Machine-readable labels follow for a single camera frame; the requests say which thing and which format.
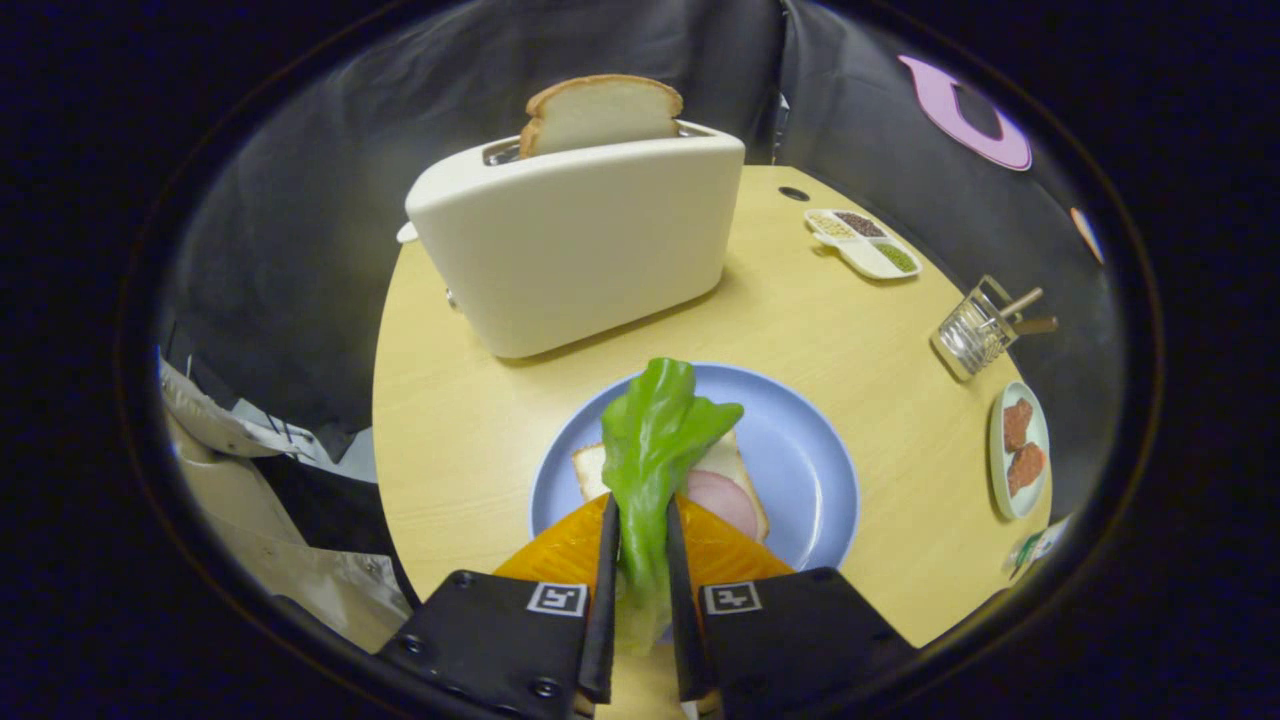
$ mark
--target light wood tabletop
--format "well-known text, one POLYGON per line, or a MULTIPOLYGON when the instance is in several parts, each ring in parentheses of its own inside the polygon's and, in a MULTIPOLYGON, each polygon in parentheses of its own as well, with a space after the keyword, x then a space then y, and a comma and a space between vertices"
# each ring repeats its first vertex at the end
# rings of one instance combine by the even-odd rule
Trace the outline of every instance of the light wood tabletop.
MULTIPOLYGON (((378 341, 374 452, 387 524, 417 592, 429 596, 457 569, 492 571, 524 546, 534 474, 559 429, 655 356, 765 374, 832 423, 860 489, 840 570, 911 644, 1009 587, 1001 564, 1047 525, 1052 495, 1047 483, 1030 514, 1010 521, 991 489, 991 407, 1018 370, 1006 354, 956 382, 929 336, 963 292, 923 256, 915 278, 865 279, 813 238, 804 210, 814 208, 870 215, 796 169, 744 168, 713 292, 526 360, 490 355, 447 304, 422 246, 406 245, 378 341)), ((599 714, 681 717, 675 683, 669 646, 620 657, 616 701, 599 714)))

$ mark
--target table hole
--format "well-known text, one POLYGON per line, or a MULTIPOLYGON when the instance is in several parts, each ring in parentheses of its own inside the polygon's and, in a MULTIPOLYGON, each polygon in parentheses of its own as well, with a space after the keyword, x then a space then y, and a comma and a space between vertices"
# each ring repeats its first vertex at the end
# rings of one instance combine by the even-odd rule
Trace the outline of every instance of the table hole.
POLYGON ((795 188, 795 187, 790 187, 790 186, 785 184, 785 186, 782 186, 782 187, 778 188, 778 192, 781 192, 782 195, 786 195, 791 200, 799 200, 800 202, 808 202, 809 201, 809 193, 805 192, 805 191, 803 191, 803 190, 795 188))

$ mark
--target lettuce leaf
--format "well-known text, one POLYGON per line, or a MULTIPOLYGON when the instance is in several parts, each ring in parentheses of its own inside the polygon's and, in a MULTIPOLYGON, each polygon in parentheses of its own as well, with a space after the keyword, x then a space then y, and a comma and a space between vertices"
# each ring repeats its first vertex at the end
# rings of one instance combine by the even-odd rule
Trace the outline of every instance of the lettuce leaf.
POLYGON ((690 468, 742 416, 694 396, 694 366, 658 357, 604 410, 604 484, 618 503, 614 647, 646 655, 671 623, 667 503, 690 468))

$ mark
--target white toaster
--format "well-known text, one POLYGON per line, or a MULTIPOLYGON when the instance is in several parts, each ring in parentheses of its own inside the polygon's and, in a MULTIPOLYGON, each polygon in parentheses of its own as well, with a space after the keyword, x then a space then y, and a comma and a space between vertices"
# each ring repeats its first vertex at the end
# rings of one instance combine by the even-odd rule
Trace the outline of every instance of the white toaster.
POLYGON ((709 292, 745 147, 678 137, 517 159, 518 137, 428 168, 401 242, 421 240, 484 346, 525 357, 709 292))

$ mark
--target plate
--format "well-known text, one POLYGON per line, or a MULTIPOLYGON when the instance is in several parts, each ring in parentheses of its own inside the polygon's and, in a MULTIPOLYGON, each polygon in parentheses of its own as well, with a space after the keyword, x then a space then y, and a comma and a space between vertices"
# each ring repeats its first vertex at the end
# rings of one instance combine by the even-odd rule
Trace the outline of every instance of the plate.
MULTIPOLYGON (((854 461, 836 429, 808 400, 759 373, 692 365, 698 395, 746 410, 735 429, 769 519, 764 544, 795 570, 840 568, 858 529, 860 501, 854 461)), ((626 392, 631 377, 588 401, 552 442, 529 503, 534 536, 582 505, 573 451, 600 442, 600 415, 626 392)))
POLYGON ((988 437, 991 457, 991 487, 996 492, 996 505, 1006 518, 1025 518, 1036 501, 1039 500, 1041 491, 1044 489, 1044 478, 1052 465, 1052 455, 1048 448, 1048 424, 1044 423, 1044 410, 1039 406, 1039 400, 1032 388, 1023 383, 1012 382, 996 396, 996 402, 991 406, 991 433, 988 437), (1032 404, 1032 421, 1027 425, 1027 442, 1034 442, 1044 451, 1044 469, 1036 477, 1036 482, 1009 496, 1009 466, 1014 462, 1014 454, 1005 452, 1005 407, 1015 405, 1025 398, 1032 404))
MULTIPOLYGON (((873 225, 879 225, 878 229, 884 229, 884 223, 879 222, 870 215, 858 213, 855 210, 838 210, 840 213, 852 213, 859 218, 863 218, 873 225)), ((837 210, 805 210, 804 218, 813 229, 813 237, 823 243, 829 245, 840 251, 840 254, 854 266, 859 273, 879 279, 891 281, 897 278, 910 278, 920 274, 920 259, 911 252, 909 247, 897 241, 887 231, 881 236, 864 236, 858 232, 856 228, 845 223, 836 217, 837 210), (883 252, 879 251, 877 246, 887 245, 890 247, 896 247, 904 255, 911 259, 915 264, 914 270, 900 270, 897 265, 890 261, 883 252)))

